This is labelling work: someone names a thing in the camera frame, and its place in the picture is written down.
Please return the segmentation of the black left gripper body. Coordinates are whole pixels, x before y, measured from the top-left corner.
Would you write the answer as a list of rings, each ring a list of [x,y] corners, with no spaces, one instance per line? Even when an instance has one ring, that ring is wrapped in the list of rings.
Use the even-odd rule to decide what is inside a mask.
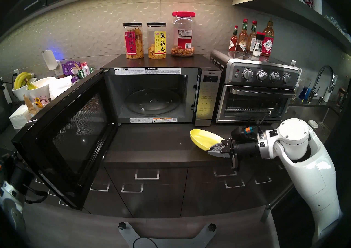
[[[17,164],[14,167],[13,173],[9,179],[9,183],[20,193],[27,193],[34,174],[24,164]]]

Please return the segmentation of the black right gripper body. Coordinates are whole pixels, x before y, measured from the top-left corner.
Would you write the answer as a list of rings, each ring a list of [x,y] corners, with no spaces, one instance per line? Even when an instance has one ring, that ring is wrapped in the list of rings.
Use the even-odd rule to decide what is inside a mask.
[[[247,158],[261,158],[258,142],[237,143],[232,138],[224,139],[224,158],[231,159],[231,168],[238,169]]]

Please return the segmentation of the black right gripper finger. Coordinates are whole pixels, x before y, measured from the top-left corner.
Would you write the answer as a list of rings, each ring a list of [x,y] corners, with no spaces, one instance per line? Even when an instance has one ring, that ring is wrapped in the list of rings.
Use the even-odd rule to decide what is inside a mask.
[[[207,153],[211,156],[221,157],[221,158],[232,158],[231,153],[225,152],[221,153],[221,149],[210,149]]]
[[[210,152],[229,152],[229,151],[230,151],[229,141],[222,141],[210,147]]]

